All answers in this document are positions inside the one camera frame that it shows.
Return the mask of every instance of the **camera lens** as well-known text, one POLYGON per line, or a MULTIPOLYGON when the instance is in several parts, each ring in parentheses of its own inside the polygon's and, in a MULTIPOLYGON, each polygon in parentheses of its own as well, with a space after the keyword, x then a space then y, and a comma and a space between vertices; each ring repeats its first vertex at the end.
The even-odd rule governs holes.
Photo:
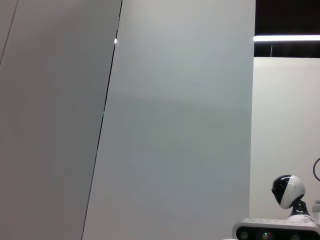
POLYGON ((263 240, 269 240, 270 239, 270 234, 268 232, 262 233, 262 239, 263 240))
POLYGON ((300 236, 297 234, 293 234, 291 240, 300 240, 300 236))
POLYGON ((242 231, 240 233, 240 237, 241 237, 242 240, 246 240, 248 238, 248 236, 249 235, 248 235, 248 233, 246 231, 242 231))

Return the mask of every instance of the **fluorescent light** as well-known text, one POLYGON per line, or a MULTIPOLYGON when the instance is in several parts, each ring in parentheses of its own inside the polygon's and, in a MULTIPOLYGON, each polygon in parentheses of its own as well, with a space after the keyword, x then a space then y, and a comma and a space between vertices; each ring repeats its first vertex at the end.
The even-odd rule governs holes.
POLYGON ((255 42, 291 42, 291 41, 320 41, 320 35, 269 35, 255 36, 255 42))

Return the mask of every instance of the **white wall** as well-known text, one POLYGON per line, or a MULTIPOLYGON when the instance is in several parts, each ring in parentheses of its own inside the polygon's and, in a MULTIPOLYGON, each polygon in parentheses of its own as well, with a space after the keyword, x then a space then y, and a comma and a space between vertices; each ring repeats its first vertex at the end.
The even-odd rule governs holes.
POLYGON ((286 219, 272 192, 275 178, 293 174, 306 187, 311 213, 320 199, 312 173, 320 158, 320 59, 255 58, 252 98, 250 217, 286 219))
POLYGON ((83 240, 249 216, 254 25, 254 0, 124 0, 83 240))
MULTIPOLYGON (((0 51, 16 1, 0 0, 0 51)), ((120 0, 19 0, 0 66, 0 239, 80 240, 120 0)))

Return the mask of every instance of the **gray wall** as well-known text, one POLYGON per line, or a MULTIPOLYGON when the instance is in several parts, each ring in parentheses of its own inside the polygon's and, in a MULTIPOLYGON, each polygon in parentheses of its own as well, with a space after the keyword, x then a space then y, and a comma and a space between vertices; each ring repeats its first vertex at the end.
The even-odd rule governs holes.
POLYGON ((84 240, 221 240, 249 216, 254 0, 124 0, 84 240))
MULTIPOLYGON (((271 192, 275 178, 302 179, 311 213, 320 199, 313 165, 320 158, 320 59, 254 59, 250 217, 287 219, 271 192)), ((320 164, 316 167, 320 176, 320 164)))
MULTIPOLYGON (((0 1, 0 49, 15 1, 0 1)), ((0 239, 80 240, 120 0, 20 0, 0 66, 0 239)))

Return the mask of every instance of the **white panel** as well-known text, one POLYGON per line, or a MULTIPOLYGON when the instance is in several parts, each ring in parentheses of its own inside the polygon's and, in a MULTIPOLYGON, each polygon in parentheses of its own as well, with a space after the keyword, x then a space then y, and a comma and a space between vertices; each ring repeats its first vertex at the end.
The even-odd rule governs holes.
POLYGON ((219 240, 249 216, 254 15, 123 2, 84 240, 219 240))
POLYGON ((271 192, 275 178, 302 179, 309 212, 320 199, 312 173, 320 158, 320 59, 255 58, 252 99, 250 217, 286 219, 271 192))
POLYGON ((0 64, 18 0, 0 1, 0 64))
POLYGON ((120 5, 19 1, 0 69, 0 239, 81 239, 120 5))

